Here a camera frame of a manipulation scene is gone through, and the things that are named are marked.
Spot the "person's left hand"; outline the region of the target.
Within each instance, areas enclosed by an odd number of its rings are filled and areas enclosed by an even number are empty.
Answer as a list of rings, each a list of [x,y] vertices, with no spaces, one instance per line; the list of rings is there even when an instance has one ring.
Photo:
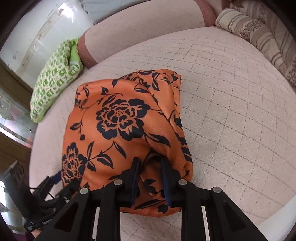
[[[36,238],[41,232],[42,230],[35,229],[31,232],[31,234],[34,236],[34,238]]]

